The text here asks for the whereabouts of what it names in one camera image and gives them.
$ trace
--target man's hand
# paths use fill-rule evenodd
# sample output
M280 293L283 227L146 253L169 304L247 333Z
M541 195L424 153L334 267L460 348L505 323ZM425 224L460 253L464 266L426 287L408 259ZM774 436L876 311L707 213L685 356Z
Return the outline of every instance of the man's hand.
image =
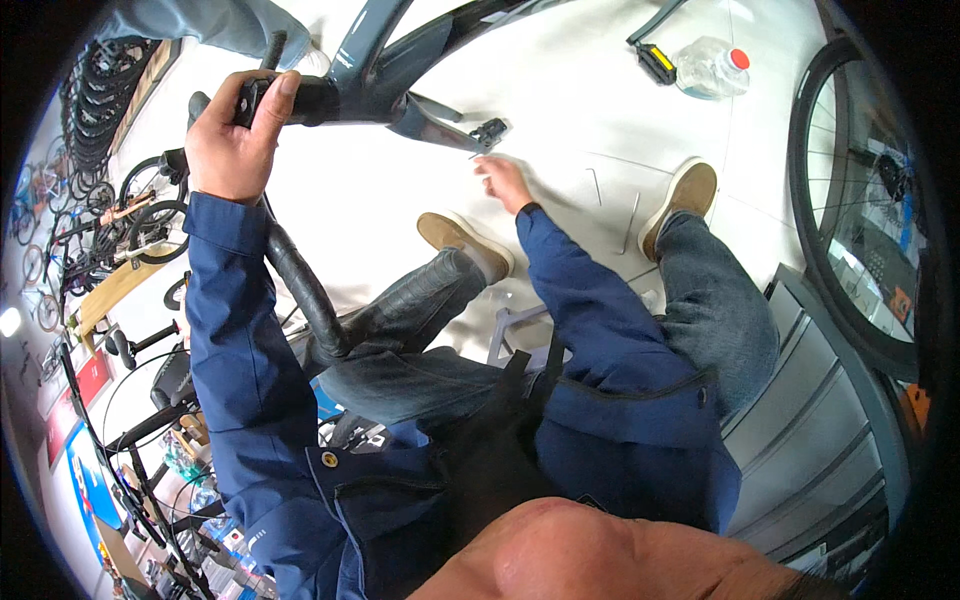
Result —
M186 157L198 191L240 204L255 204L274 167L280 128L290 116L300 73L287 71L270 85L250 129L233 125L240 87L273 71L233 73L186 136Z
M487 195L502 202L510 214L516 215L521 208L534 200L530 197L523 174L511 161L495 156L480 156L473 162L478 165L473 170L474 174L489 175L483 180Z

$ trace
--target shoe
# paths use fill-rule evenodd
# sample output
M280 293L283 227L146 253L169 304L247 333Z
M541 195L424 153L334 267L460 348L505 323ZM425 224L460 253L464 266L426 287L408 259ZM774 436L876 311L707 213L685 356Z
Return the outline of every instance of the shoe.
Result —
M636 238L640 250L653 262L657 262L654 245L660 235L663 219L673 210L689 210L701 217L707 215L717 194L717 173L702 158L694 157L685 162L674 174L666 190L666 200Z
M481 237L458 214L424 212L417 219L417 231L437 250L448 246L462 250L469 245L490 267L493 281L509 277L514 271L514 255L496 242Z
M321 51L318 36L310 36L310 48L307 49L306 54L294 68L301 75L315 75L317 77L323 77L330 70L330 58Z

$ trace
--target brown suede shoe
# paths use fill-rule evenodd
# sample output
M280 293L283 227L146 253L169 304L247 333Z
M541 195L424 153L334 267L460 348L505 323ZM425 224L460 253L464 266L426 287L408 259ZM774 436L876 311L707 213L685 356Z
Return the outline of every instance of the brown suede shoe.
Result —
M647 228L640 231L637 243L647 258L657 262L654 244L660 234L663 219L672 210L689 210L701 217L707 215L713 198L717 193L717 174L702 158L691 158L677 170L670 187L667 188L667 202L647 222Z
M499 244L480 236L458 214L450 212L444 216L435 212L424 212L417 219L417 231L437 250L448 246L463 250L464 246L470 245L486 263L488 269L485 271L492 273L491 283L510 276L514 271L514 255Z

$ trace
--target red sign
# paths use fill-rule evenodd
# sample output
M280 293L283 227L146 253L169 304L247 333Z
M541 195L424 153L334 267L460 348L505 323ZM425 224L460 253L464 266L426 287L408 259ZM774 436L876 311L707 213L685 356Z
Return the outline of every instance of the red sign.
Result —
M84 400L84 407L90 406L93 398L109 381L110 371L104 359L104 352L97 350L77 371L77 383L80 385L80 397ZM70 403L70 387L67 386L57 398L53 409L50 410L50 417L47 418L47 461L50 467L63 451L63 444L79 421L80 418L77 417L73 404Z

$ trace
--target blue jacket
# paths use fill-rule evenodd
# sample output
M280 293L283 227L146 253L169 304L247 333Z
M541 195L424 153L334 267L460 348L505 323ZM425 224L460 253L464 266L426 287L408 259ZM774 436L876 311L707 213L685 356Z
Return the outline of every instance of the blue jacket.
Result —
M281 598L398 597L448 558L432 542L447 526L444 480L422 435L378 454L332 450L334 468L320 460L316 401L274 314L265 217L194 193L185 227L191 369L220 492ZM522 211L516 227L573 353L536 434L540 470L564 496L614 515L721 533L740 471L720 438L711 373L674 354L623 280L542 209Z

